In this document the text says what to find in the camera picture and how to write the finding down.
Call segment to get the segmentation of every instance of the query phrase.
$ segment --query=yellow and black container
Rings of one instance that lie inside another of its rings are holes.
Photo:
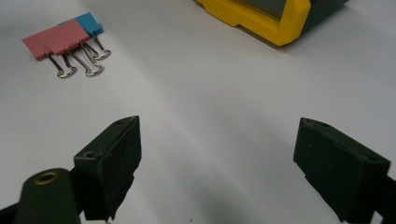
[[[196,0],[207,13],[282,46],[329,17],[348,0]]]

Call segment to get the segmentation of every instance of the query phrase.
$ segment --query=white table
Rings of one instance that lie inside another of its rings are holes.
[[[59,79],[21,39],[87,11],[113,54],[98,77]],[[1,1],[0,207],[139,115],[143,160],[115,223],[339,223],[292,161],[299,119],[396,161],[395,11],[351,0],[276,49],[191,0]]]

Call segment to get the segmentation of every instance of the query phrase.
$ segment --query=table surface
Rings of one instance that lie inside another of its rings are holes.
[[[98,77],[59,79],[21,39],[87,11],[113,54]],[[115,223],[339,223],[292,160],[299,119],[396,161],[395,11],[351,0],[274,48],[191,0],[0,1],[0,207],[139,115],[143,159]]]

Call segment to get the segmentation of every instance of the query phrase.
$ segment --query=yellow frame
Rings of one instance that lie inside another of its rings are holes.
[[[297,39],[303,30],[311,3],[286,0],[279,20],[235,0],[196,0],[207,13],[231,25],[241,25],[272,43],[282,46]]]

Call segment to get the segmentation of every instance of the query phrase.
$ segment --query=yellow plastic edge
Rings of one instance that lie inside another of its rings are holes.
[[[241,25],[278,46],[297,39],[303,30],[311,3],[286,0],[279,20],[234,0],[196,0],[207,13],[231,26]]]

